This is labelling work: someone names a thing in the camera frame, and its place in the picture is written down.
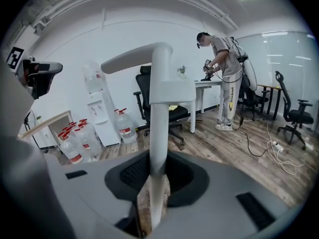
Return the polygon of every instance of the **man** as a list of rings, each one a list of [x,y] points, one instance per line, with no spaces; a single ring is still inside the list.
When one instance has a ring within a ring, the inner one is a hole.
[[[242,66],[232,51],[233,46],[228,38],[219,35],[209,35],[205,32],[197,35],[198,47],[208,47],[210,45],[213,48],[215,58],[206,64],[203,70],[211,76],[217,74],[219,70],[222,71],[222,91],[224,96],[222,120],[218,121],[219,124],[215,128],[222,131],[232,131],[243,75]]]

